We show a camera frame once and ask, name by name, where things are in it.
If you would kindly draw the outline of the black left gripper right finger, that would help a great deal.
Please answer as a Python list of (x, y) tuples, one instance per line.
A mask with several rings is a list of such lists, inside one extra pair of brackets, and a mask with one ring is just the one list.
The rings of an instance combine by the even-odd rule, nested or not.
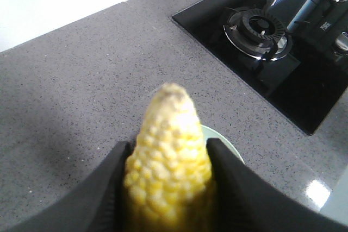
[(207, 140), (217, 181), (216, 231), (347, 231), (347, 226), (289, 198), (235, 156)]

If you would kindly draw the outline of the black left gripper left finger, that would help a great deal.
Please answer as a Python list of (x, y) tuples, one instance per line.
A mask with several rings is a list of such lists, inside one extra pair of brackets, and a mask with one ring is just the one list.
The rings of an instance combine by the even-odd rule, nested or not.
[(122, 183), (133, 144), (118, 142), (71, 192), (9, 231), (122, 231)]

